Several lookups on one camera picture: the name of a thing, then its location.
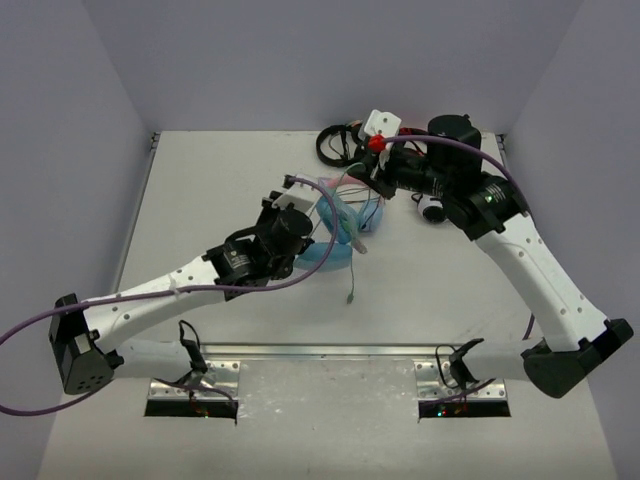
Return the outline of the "light blue headphones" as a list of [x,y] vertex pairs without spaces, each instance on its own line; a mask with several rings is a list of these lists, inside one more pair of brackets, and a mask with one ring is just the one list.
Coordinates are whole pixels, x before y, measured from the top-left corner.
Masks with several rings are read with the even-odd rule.
[[[319,217],[320,222],[328,230],[330,234],[334,231],[333,214],[326,198],[321,197],[316,204],[315,211]],[[358,236],[353,235],[350,243],[343,245],[337,241],[337,234],[331,252],[327,259],[319,267],[318,272],[333,272],[337,270],[346,269],[350,266],[353,253],[366,254],[367,248],[362,240],[363,235],[373,234],[374,232],[361,232]],[[310,271],[316,267],[323,258],[327,248],[329,246],[327,242],[315,242],[309,247],[303,254],[299,255],[294,261],[294,267],[299,270]]]

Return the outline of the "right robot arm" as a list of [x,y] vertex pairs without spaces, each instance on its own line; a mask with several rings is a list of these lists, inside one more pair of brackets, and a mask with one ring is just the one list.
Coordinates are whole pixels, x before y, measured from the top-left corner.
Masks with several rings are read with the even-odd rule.
[[360,128],[364,167],[356,178],[385,199],[397,191],[432,194],[445,217],[503,272],[542,337],[518,343],[473,339],[453,350],[450,372],[465,389],[501,378],[532,383],[561,398],[626,342],[634,331],[588,300],[551,253],[528,202],[506,169],[481,149],[482,135],[466,115],[440,115],[423,135],[401,134],[401,119],[373,110]]

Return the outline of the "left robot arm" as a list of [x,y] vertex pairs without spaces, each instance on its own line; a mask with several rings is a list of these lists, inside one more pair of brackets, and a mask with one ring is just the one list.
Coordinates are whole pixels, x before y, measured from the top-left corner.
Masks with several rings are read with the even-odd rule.
[[115,378],[150,377],[197,386],[208,371],[198,343],[156,342],[139,334],[190,310],[228,302],[287,278],[307,246],[310,218],[293,208],[263,211],[259,223],[165,275],[121,293],[59,298],[49,330],[63,390],[94,392]]

